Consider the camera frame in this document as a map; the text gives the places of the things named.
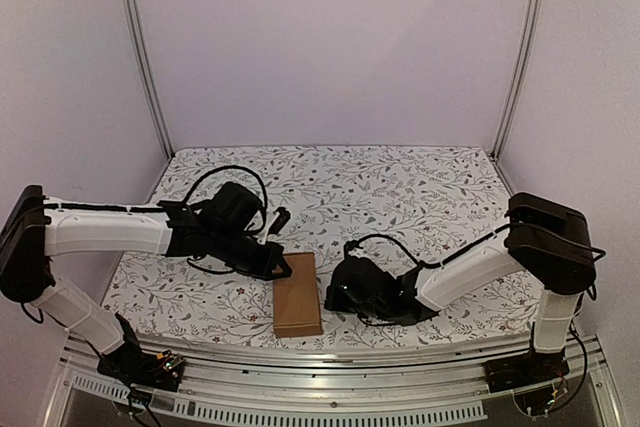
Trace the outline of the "brown cardboard box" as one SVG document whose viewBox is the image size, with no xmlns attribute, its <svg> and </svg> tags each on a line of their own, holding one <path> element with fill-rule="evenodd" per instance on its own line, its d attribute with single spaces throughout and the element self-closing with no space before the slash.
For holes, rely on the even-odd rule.
<svg viewBox="0 0 640 427">
<path fill-rule="evenodd" d="M 323 333 L 315 255 L 284 256 L 292 269 L 273 283 L 273 330 L 276 338 L 319 336 Z"/>
</svg>

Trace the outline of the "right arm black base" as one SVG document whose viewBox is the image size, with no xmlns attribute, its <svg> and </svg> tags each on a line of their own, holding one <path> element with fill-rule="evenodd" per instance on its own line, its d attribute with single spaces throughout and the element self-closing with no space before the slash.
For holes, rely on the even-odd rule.
<svg viewBox="0 0 640 427">
<path fill-rule="evenodd" d="M 485 382 L 491 393 L 526 387 L 566 376 L 569 366 L 565 349 L 546 354 L 529 351 L 483 364 Z"/>
</svg>

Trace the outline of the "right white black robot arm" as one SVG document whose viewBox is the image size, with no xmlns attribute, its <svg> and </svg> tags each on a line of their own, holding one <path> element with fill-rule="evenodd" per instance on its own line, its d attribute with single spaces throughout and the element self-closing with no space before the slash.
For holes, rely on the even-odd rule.
<svg viewBox="0 0 640 427">
<path fill-rule="evenodd" d="M 580 298 L 593 289 L 605 250 L 594 246 L 579 211 L 520 192 L 508 201 L 504 224 L 436 263 L 413 257 L 413 268 L 394 277 L 354 255 L 363 238 L 347 242 L 334 268 L 324 307 L 334 313 L 413 326 L 438 316 L 449 304 L 508 275 L 526 271 L 542 284 L 531 350 L 517 374 L 537 383 L 552 371 Z"/>
</svg>

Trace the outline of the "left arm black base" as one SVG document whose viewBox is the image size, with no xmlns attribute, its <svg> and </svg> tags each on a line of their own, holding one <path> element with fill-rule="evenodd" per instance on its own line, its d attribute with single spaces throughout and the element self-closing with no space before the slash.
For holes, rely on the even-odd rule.
<svg viewBox="0 0 640 427">
<path fill-rule="evenodd" d="M 151 354 L 142 350 L 137 336 L 124 328 L 124 344 L 110 354 L 101 354 L 97 372 L 119 380 L 123 385 L 146 386 L 177 392 L 186 360 L 180 354 L 165 350 Z"/>
</svg>

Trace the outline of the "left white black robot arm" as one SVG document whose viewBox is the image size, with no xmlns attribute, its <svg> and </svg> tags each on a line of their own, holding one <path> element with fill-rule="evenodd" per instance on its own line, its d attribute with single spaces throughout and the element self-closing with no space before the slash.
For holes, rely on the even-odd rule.
<svg viewBox="0 0 640 427">
<path fill-rule="evenodd" d="M 87 340 L 128 381 L 148 373 L 148 359 L 131 344 L 117 316 L 52 273 L 56 256 L 85 252 L 139 252 L 189 260 L 212 257 L 232 272 L 272 281 L 292 269 L 282 245 L 269 241 L 289 221 L 245 187 L 225 183 L 210 199 L 146 205 L 83 204 L 24 189 L 1 231 L 1 292 L 30 304 Z"/>
</svg>

